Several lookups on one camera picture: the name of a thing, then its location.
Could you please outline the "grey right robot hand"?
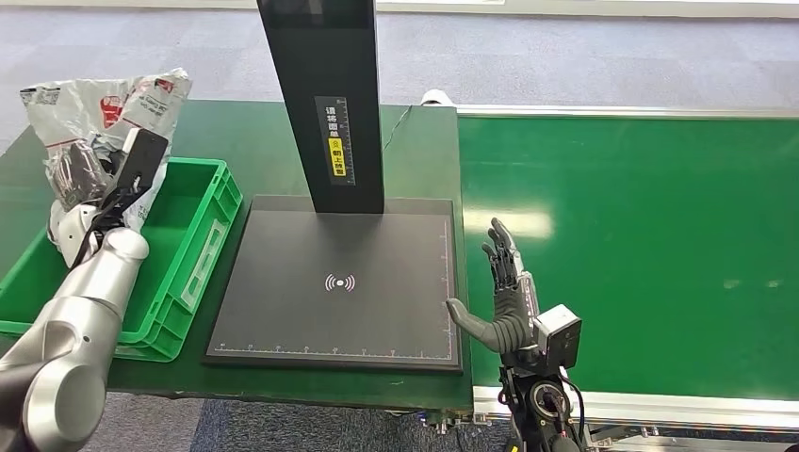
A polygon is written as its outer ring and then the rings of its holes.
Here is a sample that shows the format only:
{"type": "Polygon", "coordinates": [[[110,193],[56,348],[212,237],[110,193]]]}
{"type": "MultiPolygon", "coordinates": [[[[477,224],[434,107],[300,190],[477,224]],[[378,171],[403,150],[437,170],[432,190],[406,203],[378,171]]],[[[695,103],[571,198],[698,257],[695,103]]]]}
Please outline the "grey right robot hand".
{"type": "Polygon", "coordinates": [[[491,243],[481,249],[487,256],[493,281],[494,313],[486,321],[471,314],[457,298],[446,300],[452,321],[470,337],[497,354],[516,352],[533,345],[531,274],[525,269],[514,238],[499,218],[492,218],[487,235],[491,243]]]}

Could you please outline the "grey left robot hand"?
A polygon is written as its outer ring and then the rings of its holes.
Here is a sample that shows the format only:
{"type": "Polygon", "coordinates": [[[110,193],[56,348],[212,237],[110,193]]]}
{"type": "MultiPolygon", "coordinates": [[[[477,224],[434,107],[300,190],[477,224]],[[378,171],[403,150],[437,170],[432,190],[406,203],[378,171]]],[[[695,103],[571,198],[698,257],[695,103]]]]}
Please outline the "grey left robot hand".
{"type": "Polygon", "coordinates": [[[46,177],[65,212],[79,204],[99,202],[120,164],[119,152],[105,145],[94,149],[85,140],[60,146],[44,161],[46,177]]]}

